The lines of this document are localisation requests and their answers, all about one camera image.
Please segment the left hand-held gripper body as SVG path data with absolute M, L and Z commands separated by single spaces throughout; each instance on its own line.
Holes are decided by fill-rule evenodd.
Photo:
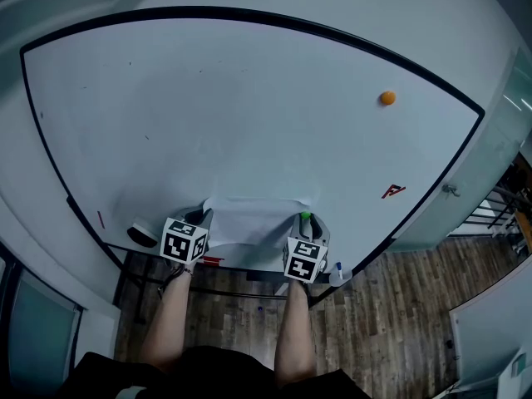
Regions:
M 190 265 L 209 249 L 209 230 L 214 211 L 203 207 L 181 209 L 165 221 L 160 256 Z

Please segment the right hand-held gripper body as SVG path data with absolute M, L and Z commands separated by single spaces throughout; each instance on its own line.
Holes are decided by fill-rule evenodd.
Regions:
M 283 248 L 284 275 L 313 283 L 327 267 L 330 233 L 315 214 L 296 214 Z

